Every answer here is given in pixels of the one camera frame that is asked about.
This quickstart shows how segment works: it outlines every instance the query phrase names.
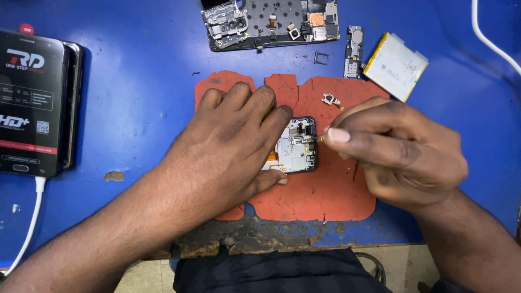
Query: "blue workbench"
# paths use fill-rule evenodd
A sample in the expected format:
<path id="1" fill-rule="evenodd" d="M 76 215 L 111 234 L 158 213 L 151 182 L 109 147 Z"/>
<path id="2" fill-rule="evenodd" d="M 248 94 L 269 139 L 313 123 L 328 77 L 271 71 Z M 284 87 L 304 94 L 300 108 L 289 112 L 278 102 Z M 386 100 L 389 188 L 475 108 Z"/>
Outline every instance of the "blue workbench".
<path id="1" fill-rule="evenodd" d="M 461 133 L 470 166 L 463 190 L 514 233 L 521 201 L 521 78 L 475 37 L 470 1 L 339 0 L 338 9 L 339 41 L 260 54 L 212 53 L 197 0 L 2 0 L 1 28 L 29 23 L 36 34 L 88 49 L 79 165 L 48 181 L 28 251 L 158 164 L 190 120 L 201 79 L 224 69 L 253 77 L 257 86 L 273 73 L 295 74 L 299 84 L 314 76 L 342 77 L 348 25 L 365 28 L 365 59 L 386 31 L 429 59 L 408 104 Z M 483 33 L 521 63 L 521 1 L 480 0 L 479 19 Z M 316 50 L 330 55 L 328 66 L 301 58 Z M 124 172 L 125 180 L 104 181 L 109 171 Z M 11 264 L 25 239 L 35 196 L 33 178 L 0 174 L 0 267 Z M 326 227 L 325 246 L 422 241 L 410 215 L 381 202 L 341 235 L 335 223 Z"/>

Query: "usb cable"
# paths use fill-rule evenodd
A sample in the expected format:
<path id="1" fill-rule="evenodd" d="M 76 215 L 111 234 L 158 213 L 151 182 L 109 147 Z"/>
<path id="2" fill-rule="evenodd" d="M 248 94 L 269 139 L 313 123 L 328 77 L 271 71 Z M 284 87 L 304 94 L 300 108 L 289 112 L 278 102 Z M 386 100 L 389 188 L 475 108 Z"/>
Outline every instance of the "usb cable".
<path id="1" fill-rule="evenodd" d="M 29 242 L 31 242 L 31 238 L 32 238 L 32 235 L 34 232 L 34 227 L 36 226 L 36 220 L 38 219 L 38 213 L 40 212 L 40 205 L 42 204 L 42 194 L 45 189 L 45 181 L 47 179 L 43 178 L 43 177 L 35 177 L 35 179 L 36 179 L 36 204 L 34 206 L 34 212 L 33 212 L 33 217 L 31 219 L 31 224 L 29 225 L 29 231 L 27 232 L 26 240 L 23 243 L 22 249 L 18 253 L 18 256 L 16 257 L 15 261 L 13 262 L 13 264 L 11 265 L 9 270 L 7 272 L 2 271 L 2 273 L 4 273 L 4 276 L 6 276 L 6 277 L 16 268 L 16 266 L 22 259 L 23 254 L 27 250 L 27 246 L 29 246 Z"/>

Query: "phone screen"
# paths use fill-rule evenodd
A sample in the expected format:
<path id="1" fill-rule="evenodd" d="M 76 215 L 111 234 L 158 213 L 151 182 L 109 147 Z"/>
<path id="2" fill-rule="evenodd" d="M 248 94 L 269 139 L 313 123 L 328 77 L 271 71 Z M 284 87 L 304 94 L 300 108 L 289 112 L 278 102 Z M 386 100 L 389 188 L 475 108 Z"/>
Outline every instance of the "phone screen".
<path id="1" fill-rule="evenodd" d="M 63 123 L 64 46 L 5 31 L 0 40 L 0 169 L 49 175 L 56 168 Z M 13 169 L 15 164 L 24 167 Z"/>

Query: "floor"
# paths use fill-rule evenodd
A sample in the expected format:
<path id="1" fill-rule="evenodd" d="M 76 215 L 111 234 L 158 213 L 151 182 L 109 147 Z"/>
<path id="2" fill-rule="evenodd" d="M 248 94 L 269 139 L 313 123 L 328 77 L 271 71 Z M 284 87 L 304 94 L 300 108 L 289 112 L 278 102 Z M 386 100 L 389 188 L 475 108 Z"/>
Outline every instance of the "floor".
<path id="1" fill-rule="evenodd" d="M 369 253 L 382 264 L 387 275 L 387 287 L 394 293 L 417 293 L 418 282 L 428 286 L 439 279 L 438 271 L 426 245 L 361 248 L 354 251 Z M 370 272 L 372 261 L 361 259 Z M 129 268 L 116 293 L 171 293 L 173 272 L 167 260 L 140 262 Z"/>

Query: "metal bracket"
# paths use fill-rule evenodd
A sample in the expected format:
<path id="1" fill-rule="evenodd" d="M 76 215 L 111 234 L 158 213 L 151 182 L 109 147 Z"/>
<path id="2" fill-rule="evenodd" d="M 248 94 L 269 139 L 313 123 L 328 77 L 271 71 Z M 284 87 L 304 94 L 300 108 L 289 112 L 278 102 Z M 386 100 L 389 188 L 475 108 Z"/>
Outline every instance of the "metal bracket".
<path id="1" fill-rule="evenodd" d="M 326 60 L 325 63 L 323 63 L 323 62 L 321 62 L 321 61 L 318 60 L 318 56 L 319 56 L 319 55 L 322 55 L 322 56 L 326 56 L 326 57 L 327 57 L 327 60 Z M 327 65 L 328 63 L 329 63 L 329 54 L 321 53 L 321 52 L 319 52 L 319 51 L 317 51 L 317 52 L 315 53 L 315 62 L 314 62 L 314 64 Z"/>

